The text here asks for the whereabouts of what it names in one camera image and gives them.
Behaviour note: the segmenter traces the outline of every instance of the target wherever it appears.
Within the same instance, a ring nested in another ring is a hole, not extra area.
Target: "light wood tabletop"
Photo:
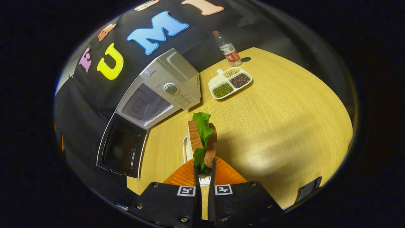
[[[217,156],[247,181],[259,181],[281,208],[294,204],[298,189],[322,176],[321,186],[347,154],[353,128],[337,95],[315,75],[273,53],[250,48],[240,68],[253,78],[222,100],[208,82],[230,68],[226,59],[200,73],[201,103],[179,110],[150,130],[140,179],[127,186],[142,194],[152,181],[163,182],[183,164],[183,139],[193,112],[211,114],[218,133]],[[208,186],[202,187],[207,219]]]

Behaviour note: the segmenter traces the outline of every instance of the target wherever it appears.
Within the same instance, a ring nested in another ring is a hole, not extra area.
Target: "dark background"
[[[6,184],[2,227],[139,227],[107,205],[57,154],[52,104],[58,75],[93,31],[139,1],[11,2],[6,26]],[[361,99],[370,126],[358,161],[301,207],[274,221],[288,227],[404,227],[403,20],[398,2],[271,1],[315,30],[343,58],[353,77],[365,82]],[[334,34],[344,34],[344,38]]]

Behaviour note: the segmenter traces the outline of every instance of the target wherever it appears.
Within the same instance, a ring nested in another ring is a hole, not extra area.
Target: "white divided tray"
[[[187,153],[187,137],[185,137],[184,140],[183,140],[183,160],[184,160],[184,163],[186,163],[187,161],[189,161],[192,158],[193,158],[192,153],[191,153],[191,155],[190,155],[190,153]],[[198,178],[200,179],[200,186],[208,186],[209,183],[211,182],[211,177],[210,176],[204,177],[204,175],[199,175]]]
[[[229,68],[229,69],[226,70],[225,72],[229,71],[230,69],[235,69],[235,68],[238,68],[240,71],[239,71],[238,73],[232,75],[231,77],[228,77],[228,78],[226,78],[226,77],[224,76],[224,72],[223,72],[221,69],[219,69],[219,70],[218,70],[218,75],[215,76],[214,78],[212,78],[212,79],[208,82],[209,91],[211,92],[212,96],[213,96],[215,99],[219,100],[219,99],[223,99],[223,98],[225,98],[225,97],[228,97],[228,96],[230,96],[231,94],[233,94],[234,92],[236,92],[236,91],[238,91],[238,90],[240,90],[240,89],[243,89],[243,87],[247,86],[250,82],[252,82],[252,80],[253,80],[253,79],[252,79],[252,76],[250,76],[250,74],[249,74],[248,72],[242,70],[242,69],[239,68],[239,67],[232,67],[232,68]],[[230,82],[230,80],[233,79],[234,77],[240,75],[241,73],[246,74],[246,75],[250,78],[250,81],[249,81],[248,83],[244,84],[243,86],[239,87],[239,88],[235,88],[235,86],[232,85],[232,83]],[[221,85],[224,84],[224,83],[229,83],[230,86],[233,88],[233,91],[230,92],[230,93],[228,93],[227,95],[225,95],[225,96],[223,96],[223,97],[218,98],[218,97],[216,97],[216,96],[214,95],[213,90],[214,90],[215,88],[221,86]]]

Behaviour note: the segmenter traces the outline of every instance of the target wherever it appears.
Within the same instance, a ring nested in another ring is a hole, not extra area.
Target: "water bottle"
[[[217,46],[220,48],[228,62],[232,67],[237,67],[242,65],[241,58],[238,55],[238,52],[233,47],[232,43],[222,35],[219,31],[213,31],[212,35],[214,35],[215,42]]]

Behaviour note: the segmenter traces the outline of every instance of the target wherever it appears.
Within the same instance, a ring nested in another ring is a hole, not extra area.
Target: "blue letter m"
[[[139,28],[134,30],[127,37],[127,41],[135,40],[145,48],[145,54],[151,54],[159,44],[152,43],[147,39],[165,41],[163,29],[167,30],[169,36],[174,36],[188,27],[186,23],[180,23],[169,16],[168,11],[163,11],[152,18],[152,28]]]

